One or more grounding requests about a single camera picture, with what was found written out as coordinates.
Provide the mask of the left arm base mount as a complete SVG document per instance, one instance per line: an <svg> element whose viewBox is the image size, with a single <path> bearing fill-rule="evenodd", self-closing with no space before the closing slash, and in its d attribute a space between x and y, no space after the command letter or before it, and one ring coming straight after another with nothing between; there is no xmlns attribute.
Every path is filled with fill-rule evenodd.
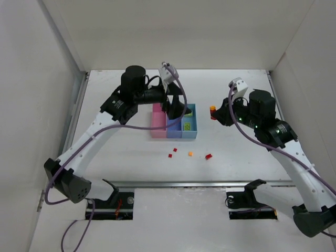
<svg viewBox="0 0 336 252"><path fill-rule="evenodd" d="M89 192L85 219L128 221L133 219L133 207L134 190L100 180L93 184Z"/></svg>

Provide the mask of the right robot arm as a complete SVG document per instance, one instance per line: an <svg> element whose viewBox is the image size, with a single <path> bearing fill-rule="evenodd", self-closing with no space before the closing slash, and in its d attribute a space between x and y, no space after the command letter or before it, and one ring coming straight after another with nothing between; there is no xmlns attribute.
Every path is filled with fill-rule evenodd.
<svg viewBox="0 0 336 252"><path fill-rule="evenodd" d="M275 106L274 97L267 91L254 90L248 100L230 92L219 109L210 108L210 114L224 126L235 125L240 133L240 124L253 129L255 137L247 139L265 148L282 165L301 200L285 196L257 179L246 184L244 191L229 193L228 206L238 213L272 207L291 218L307 237L323 234L335 224L335 189L317 174L292 127L276 118Z"/></svg>

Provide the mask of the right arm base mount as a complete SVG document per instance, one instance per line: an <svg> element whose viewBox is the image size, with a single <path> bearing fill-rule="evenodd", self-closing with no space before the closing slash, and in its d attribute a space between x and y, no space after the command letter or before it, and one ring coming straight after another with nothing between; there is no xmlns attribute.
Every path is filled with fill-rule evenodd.
<svg viewBox="0 0 336 252"><path fill-rule="evenodd" d="M257 202L254 196L254 190L264 184L267 182L257 179L246 184L243 191L226 192L224 203L229 209L230 220L278 219L274 208Z"/></svg>

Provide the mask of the red orange lego stack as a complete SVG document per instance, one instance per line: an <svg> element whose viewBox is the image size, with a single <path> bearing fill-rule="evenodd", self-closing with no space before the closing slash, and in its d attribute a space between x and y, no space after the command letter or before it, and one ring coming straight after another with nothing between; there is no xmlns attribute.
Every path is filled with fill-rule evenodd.
<svg viewBox="0 0 336 252"><path fill-rule="evenodd" d="M215 106L210 106L209 111L210 111L210 114L211 114L211 119L216 120L216 118L213 116L214 112L216 111L216 107Z"/></svg>

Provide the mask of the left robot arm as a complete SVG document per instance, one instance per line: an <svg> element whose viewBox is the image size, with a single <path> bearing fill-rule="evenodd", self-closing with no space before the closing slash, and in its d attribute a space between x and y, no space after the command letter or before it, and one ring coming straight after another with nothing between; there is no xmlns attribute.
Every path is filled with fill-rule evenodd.
<svg viewBox="0 0 336 252"><path fill-rule="evenodd" d="M181 103L179 96L186 93L172 64L162 63L159 83L150 86L146 70L138 65L128 66L121 75L120 85L101 105L98 114L85 133L67 151L55 160L49 158L44 169L48 177L44 201L54 205L48 194L55 188L65 196L64 201L74 204L82 200L100 200L113 204L119 190L108 180L89 180L84 177L88 165L106 142L120 129L145 130L145 127L131 126L128 121L137 113L138 106L159 103L162 111L176 125L190 110L187 103Z"/></svg>

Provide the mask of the light blue container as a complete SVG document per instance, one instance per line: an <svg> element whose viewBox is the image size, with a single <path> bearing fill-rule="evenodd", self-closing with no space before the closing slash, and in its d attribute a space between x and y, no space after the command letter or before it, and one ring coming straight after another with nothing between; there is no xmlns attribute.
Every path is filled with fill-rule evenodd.
<svg viewBox="0 0 336 252"><path fill-rule="evenodd" d="M193 112L192 117L183 117L182 123L182 139L196 139L197 137L197 118L196 118L196 104L190 103L187 107ZM191 131L183 131L183 123L191 123Z"/></svg>

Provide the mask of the pink container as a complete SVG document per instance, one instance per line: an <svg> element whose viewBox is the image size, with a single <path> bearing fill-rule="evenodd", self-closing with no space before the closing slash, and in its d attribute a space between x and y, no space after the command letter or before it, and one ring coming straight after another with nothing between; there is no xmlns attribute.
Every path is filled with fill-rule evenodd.
<svg viewBox="0 0 336 252"><path fill-rule="evenodd" d="M166 113L162 111L161 105L155 103L152 106L152 119L151 127L160 128L156 130L151 130L151 137L154 139L165 139L166 138Z"/></svg>

